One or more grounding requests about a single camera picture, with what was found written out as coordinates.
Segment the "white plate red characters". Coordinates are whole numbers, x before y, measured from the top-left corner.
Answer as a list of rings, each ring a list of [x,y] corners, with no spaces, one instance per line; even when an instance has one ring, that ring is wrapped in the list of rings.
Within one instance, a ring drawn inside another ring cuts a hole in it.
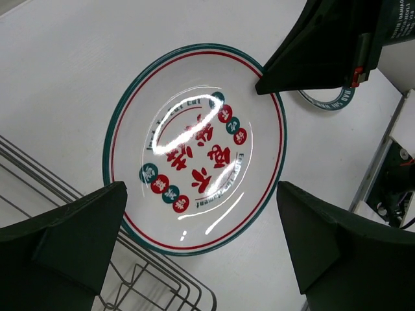
[[[197,43],[159,57],[128,86],[106,131],[102,177],[126,184],[122,227],[140,246],[205,254],[263,212],[288,139],[281,97],[255,92],[262,75],[239,49]]]

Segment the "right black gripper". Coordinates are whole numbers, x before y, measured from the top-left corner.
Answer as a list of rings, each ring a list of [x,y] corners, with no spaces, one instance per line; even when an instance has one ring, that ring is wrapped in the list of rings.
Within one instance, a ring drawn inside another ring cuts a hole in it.
[[[264,65],[259,95],[356,88],[377,67],[385,1],[307,1],[297,22]]]

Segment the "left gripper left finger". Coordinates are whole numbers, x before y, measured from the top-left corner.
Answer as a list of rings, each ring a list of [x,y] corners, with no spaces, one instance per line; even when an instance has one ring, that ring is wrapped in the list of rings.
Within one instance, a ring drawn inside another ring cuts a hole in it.
[[[101,293],[127,201],[113,182],[1,229],[2,310],[91,310]]]

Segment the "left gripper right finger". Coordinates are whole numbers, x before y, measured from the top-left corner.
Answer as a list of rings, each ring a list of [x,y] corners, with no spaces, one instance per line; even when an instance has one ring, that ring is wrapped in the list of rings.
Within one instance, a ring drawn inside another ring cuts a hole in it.
[[[278,211],[311,310],[413,310],[414,233],[327,203],[288,181]]]

